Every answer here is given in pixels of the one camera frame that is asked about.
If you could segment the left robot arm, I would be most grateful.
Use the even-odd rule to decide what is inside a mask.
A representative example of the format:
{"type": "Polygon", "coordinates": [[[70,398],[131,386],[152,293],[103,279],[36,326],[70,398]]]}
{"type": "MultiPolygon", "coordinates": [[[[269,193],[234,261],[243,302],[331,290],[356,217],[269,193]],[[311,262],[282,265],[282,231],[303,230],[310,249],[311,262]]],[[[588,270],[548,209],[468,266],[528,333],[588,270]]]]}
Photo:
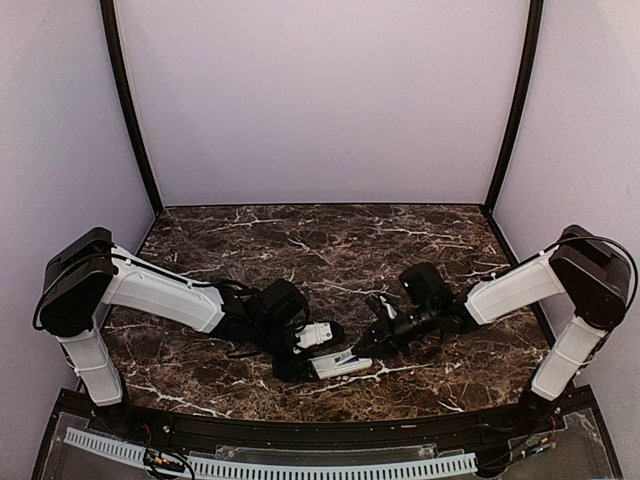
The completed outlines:
{"type": "Polygon", "coordinates": [[[290,327],[308,314],[304,295],[289,281],[263,290],[235,280],[199,282],[143,261],[116,246],[95,227],[52,258],[32,326],[53,335],[101,417],[120,436],[141,427],[140,412],[123,398],[125,387],[111,360],[94,313],[115,305],[172,320],[230,342],[255,346],[276,364],[305,362],[308,349],[290,327]]]}

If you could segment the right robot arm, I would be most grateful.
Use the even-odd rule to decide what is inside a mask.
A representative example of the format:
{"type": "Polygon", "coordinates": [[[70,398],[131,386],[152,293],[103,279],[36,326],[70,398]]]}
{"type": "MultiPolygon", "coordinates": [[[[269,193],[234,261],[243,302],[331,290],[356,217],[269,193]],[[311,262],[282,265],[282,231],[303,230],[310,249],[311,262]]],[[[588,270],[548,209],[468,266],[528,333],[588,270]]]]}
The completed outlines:
{"type": "Polygon", "coordinates": [[[639,268],[620,243],[579,225],[565,228],[528,259],[456,292],[435,264],[420,262],[399,277],[413,306],[401,311],[386,295],[368,298],[376,319],[353,348],[360,358],[391,358],[425,335],[466,334],[525,307],[564,297],[571,319],[533,374],[528,396],[510,413],[521,434],[534,432],[557,399],[626,318],[637,295],[639,268]]]}

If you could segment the white remote control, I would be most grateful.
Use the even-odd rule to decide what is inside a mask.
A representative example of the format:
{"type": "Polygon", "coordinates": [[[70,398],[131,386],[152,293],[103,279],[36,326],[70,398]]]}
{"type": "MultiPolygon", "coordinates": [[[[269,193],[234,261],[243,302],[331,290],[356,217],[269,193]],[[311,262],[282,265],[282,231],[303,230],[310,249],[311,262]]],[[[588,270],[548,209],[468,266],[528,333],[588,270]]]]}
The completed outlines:
{"type": "Polygon", "coordinates": [[[361,358],[351,349],[346,349],[342,352],[312,358],[311,363],[318,377],[323,380],[367,369],[372,366],[373,360],[361,358]]]}

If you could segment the white battery compartment cover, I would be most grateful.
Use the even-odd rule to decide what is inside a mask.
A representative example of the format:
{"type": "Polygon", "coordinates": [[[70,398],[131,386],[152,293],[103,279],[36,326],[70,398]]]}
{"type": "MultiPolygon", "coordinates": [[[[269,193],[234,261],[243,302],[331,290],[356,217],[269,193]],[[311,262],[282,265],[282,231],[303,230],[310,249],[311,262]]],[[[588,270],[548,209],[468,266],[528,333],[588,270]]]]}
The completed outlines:
{"type": "Polygon", "coordinates": [[[359,358],[356,355],[354,355],[350,350],[345,350],[339,353],[333,358],[333,360],[336,366],[357,364],[359,362],[359,358]]]}

